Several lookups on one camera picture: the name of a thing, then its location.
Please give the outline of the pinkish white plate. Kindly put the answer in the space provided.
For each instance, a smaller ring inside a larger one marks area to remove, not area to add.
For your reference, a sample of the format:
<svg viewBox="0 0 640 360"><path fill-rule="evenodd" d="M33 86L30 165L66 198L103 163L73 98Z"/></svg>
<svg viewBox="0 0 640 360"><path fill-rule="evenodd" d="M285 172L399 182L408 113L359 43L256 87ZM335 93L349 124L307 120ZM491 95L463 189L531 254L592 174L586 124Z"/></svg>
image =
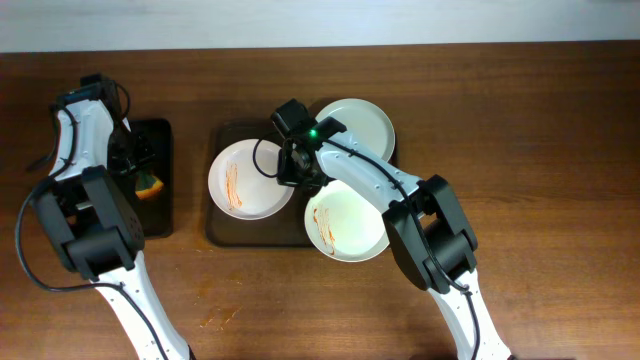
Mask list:
<svg viewBox="0 0 640 360"><path fill-rule="evenodd" d="M235 142L213 160L208 173L208 191L214 204L225 214L240 220L259 220L280 211L292 198L294 189L279 185L262 175L253 162L257 139ZM256 161L265 173L275 173L280 146L263 140Z"/></svg>

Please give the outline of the white plate with ketchup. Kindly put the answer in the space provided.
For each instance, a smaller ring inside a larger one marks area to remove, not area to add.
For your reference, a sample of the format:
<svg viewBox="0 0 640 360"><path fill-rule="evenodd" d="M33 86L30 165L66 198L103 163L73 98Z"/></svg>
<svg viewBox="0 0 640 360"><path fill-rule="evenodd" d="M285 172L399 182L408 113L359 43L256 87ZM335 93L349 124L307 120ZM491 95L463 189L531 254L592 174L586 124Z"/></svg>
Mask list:
<svg viewBox="0 0 640 360"><path fill-rule="evenodd" d="M304 226L320 252L341 262L364 262L389 246L381 213L337 180L309 199Z"/></svg>

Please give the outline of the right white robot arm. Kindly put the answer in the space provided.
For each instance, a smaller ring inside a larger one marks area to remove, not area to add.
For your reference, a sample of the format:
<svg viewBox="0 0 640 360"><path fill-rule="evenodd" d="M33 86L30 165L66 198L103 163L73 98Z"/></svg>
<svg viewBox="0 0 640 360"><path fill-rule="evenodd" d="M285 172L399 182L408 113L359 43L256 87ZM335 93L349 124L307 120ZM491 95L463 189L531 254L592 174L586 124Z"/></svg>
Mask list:
<svg viewBox="0 0 640 360"><path fill-rule="evenodd" d="M331 117L272 121L283 139L280 184L319 187L334 179L355 190L380 212L402 273L433 297L458 358L513 358L481 294L477 237L444 178L397 169Z"/></svg>

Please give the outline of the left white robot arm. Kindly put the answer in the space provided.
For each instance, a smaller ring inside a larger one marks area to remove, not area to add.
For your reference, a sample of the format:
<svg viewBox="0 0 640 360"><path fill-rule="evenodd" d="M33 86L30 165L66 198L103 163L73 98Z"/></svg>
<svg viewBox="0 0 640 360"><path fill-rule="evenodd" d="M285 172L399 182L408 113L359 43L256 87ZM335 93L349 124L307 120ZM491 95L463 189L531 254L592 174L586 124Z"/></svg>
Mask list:
<svg viewBox="0 0 640 360"><path fill-rule="evenodd" d="M60 262L94 289L118 318L141 359L191 359L152 286L147 238L173 230L173 148L165 119L130 122L126 89L106 78L83 80L50 107L56 132L53 167L24 202L32 207Z"/></svg>

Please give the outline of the orange green sponge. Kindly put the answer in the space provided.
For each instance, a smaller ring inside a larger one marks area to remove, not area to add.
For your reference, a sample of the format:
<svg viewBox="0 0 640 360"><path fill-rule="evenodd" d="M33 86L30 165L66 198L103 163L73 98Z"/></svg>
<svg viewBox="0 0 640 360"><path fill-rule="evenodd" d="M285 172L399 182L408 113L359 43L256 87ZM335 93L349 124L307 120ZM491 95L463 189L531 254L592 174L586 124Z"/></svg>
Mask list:
<svg viewBox="0 0 640 360"><path fill-rule="evenodd" d="M164 183L150 171L139 172L135 181L135 194L140 200L148 200L158 195Z"/></svg>

